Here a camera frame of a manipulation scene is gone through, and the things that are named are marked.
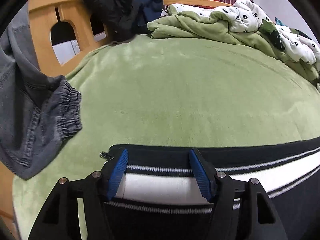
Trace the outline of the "navy garment on footboard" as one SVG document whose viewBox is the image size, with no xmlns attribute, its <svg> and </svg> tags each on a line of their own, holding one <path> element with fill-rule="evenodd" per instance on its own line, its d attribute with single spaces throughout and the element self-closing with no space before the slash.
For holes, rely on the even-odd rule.
<svg viewBox="0 0 320 240">
<path fill-rule="evenodd" d="M 133 0 L 133 23 L 134 34 L 148 34 L 147 23 L 161 17 L 163 0 Z"/>
</svg>

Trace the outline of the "black jacket on footboard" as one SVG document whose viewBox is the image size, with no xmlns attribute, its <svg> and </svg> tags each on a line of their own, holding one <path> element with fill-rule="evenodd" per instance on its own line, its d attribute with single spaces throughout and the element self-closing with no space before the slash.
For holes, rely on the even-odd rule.
<svg viewBox="0 0 320 240">
<path fill-rule="evenodd" d="M 140 5 L 134 0 L 83 0 L 102 23 L 114 31 L 114 40 L 123 42 L 135 36 Z"/>
</svg>

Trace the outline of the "white floral quilt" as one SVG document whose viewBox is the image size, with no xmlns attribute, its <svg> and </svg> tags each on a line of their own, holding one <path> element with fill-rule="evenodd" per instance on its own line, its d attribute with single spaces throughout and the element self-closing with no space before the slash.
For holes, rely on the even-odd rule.
<svg viewBox="0 0 320 240">
<path fill-rule="evenodd" d="M 302 31 L 273 22 L 266 12 L 250 0 L 236 0 L 233 5 L 204 9 L 192 5 L 174 3 L 168 6 L 168 14 L 193 12 L 201 18 L 223 20 L 233 34 L 261 33 L 272 46 L 287 57 L 287 62 L 302 66 L 306 79 L 319 87 L 319 46 Z"/>
</svg>

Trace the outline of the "grey denim pants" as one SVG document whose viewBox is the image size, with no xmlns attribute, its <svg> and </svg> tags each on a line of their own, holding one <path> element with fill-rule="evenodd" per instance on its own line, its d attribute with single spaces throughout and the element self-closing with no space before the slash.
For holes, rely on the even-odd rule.
<svg viewBox="0 0 320 240">
<path fill-rule="evenodd" d="M 40 71 L 24 5 L 1 35 L 1 162 L 28 180 L 81 129 L 81 94 Z"/>
</svg>

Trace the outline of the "black pants with white stripe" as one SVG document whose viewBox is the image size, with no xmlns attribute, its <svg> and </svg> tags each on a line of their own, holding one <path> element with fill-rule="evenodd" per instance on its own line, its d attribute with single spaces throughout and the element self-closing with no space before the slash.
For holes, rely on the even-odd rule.
<svg viewBox="0 0 320 240">
<path fill-rule="evenodd" d="M 216 169 L 202 197 L 191 147 L 111 146 L 129 161 L 105 210 L 113 239 L 319 239 L 319 139 L 199 147 Z"/>
</svg>

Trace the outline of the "green plush bed blanket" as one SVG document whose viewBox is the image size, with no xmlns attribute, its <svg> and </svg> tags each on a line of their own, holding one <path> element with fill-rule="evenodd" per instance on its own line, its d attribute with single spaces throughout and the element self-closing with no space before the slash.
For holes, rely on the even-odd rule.
<svg viewBox="0 0 320 240">
<path fill-rule="evenodd" d="M 40 172 L 15 178 L 22 239 L 61 177 L 100 169 L 113 145 L 130 152 L 106 206 L 117 239 L 204 239 L 211 205 L 188 155 L 198 147 L 232 178 L 259 179 L 289 239 L 319 239 L 319 91 L 287 65 L 243 45 L 136 36 L 91 53 L 35 98 Z"/>
</svg>

